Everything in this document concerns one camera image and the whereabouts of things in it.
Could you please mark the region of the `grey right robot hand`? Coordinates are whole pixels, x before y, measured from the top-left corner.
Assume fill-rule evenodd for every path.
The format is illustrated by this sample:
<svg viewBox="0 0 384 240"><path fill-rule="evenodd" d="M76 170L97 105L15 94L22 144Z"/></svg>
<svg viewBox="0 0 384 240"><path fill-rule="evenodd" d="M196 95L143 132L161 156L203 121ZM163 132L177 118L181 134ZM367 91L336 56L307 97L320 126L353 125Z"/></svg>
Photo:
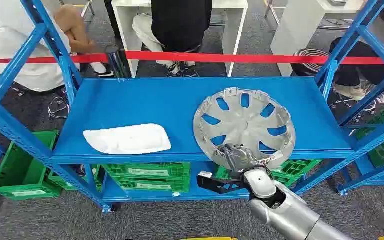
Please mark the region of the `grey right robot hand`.
<svg viewBox="0 0 384 240"><path fill-rule="evenodd" d="M221 145L214 152L214 162L234 173L243 172L252 165L252 152L243 145Z"/></svg>

